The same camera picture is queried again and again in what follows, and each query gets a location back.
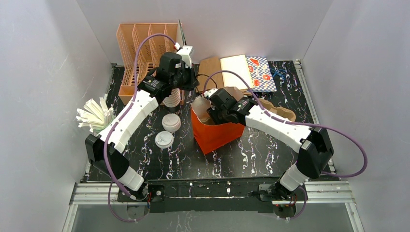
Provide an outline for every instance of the white connector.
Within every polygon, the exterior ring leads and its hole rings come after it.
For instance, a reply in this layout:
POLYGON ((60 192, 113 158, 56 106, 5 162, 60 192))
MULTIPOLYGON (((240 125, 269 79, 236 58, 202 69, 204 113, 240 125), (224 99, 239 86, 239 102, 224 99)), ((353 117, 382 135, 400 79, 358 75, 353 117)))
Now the white connector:
POLYGON ((178 51, 181 48, 181 46, 179 45, 179 43, 175 43, 174 48, 178 51))
POLYGON ((194 52, 194 49, 192 46, 183 46, 179 51, 176 53, 180 56, 182 56, 182 60, 185 62, 185 68, 191 68, 192 67, 192 59, 191 56, 194 52))
POLYGON ((204 92, 204 97, 206 99, 209 99, 218 89, 217 88, 212 88, 210 90, 207 90, 204 92))

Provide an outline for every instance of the bundle of straws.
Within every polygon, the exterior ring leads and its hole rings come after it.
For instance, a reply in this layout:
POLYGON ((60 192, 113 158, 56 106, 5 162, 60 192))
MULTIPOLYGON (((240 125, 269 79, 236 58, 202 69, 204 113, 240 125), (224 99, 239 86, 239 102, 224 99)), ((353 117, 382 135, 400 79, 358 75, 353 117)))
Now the bundle of straws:
POLYGON ((113 107, 107 107, 104 98, 100 98, 100 105, 90 99, 84 109, 77 109, 78 127, 90 127, 90 132, 98 134, 104 130, 115 118, 113 107))

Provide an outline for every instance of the white wall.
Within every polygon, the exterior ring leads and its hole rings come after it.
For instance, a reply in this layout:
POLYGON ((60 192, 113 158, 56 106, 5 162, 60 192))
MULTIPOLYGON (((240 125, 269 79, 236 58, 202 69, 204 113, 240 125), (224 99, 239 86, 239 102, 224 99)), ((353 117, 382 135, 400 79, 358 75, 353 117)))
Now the white wall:
POLYGON ((333 0, 77 0, 111 63, 123 64, 120 23, 175 23, 194 61, 247 54, 300 59, 333 0))
POLYGON ((2 0, 0 31, 0 231, 61 231, 111 66, 75 0, 2 0))
MULTIPOLYGON (((336 0, 303 60, 320 121, 364 145, 368 169, 349 179, 364 228, 409 231, 410 2, 336 0)), ((333 137, 342 174, 363 159, 333 137)))

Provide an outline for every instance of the floor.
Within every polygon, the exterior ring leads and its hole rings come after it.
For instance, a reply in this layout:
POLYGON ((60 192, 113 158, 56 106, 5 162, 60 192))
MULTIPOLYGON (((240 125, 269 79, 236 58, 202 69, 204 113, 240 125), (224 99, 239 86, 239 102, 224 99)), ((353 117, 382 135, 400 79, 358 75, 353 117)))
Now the floor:
MULTIPOLYGON (((277 92, 263 98, 274 106, 294 111, 297 122, 313 123, 293 61, 270 61, 269 68, 272 74, 277 69, 285 69, 288 75, 286 80, 275 76, 277 92)), ((107 97, 107 105, 112 105, 117 113, 124 108, 118 97, 123 72, 124 67, 114 68, 107 97)), ((245 128, 240 139, 203 154, 193 137, 190 123, 190 103, 194 98, 194 92, 186 92, 186 103, 177 112, 182 127, 174 133, 175 140, 169 149, 158 148, 154 141, 156 134, 163 131, 161 119, 168 113, 164 106, 147 117, 131 137, 124 155, 130 160, 130 166, 145 179, 281 176, 296 161, 297 154, 290 147, 252 128, 245 128)), ((110 178, 91 167, 84 180, 108 182, 110 178)))

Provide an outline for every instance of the brown cardboard box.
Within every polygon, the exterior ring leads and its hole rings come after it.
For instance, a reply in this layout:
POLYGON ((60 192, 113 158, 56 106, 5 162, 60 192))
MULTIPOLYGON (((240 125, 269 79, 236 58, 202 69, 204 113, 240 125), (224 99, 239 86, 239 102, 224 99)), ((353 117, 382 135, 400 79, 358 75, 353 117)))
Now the brown cardboard box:
MULTIPOLYGON (((210 76, 211 74, 220 71, 220 60, 219 57, 211 57, 208 59, 203 59, 199 63, 199 71, 198 74, 205 74, 210 76)), ((198 76, 198 81, 199 81, 199 86, 198 90, 203 91, 204 90, 204 85, 207 77, 206 76, 198 76)), ((215 76, 212 77, 212 79, 217 83, 218 88, 223 88, 223 77, 221 73, 216 74, 215 76)), ((206 89, 211 89, 211 88, 216 88, 215 84, 213 81, 208 81, 208 84, 206 86, 206 89)))

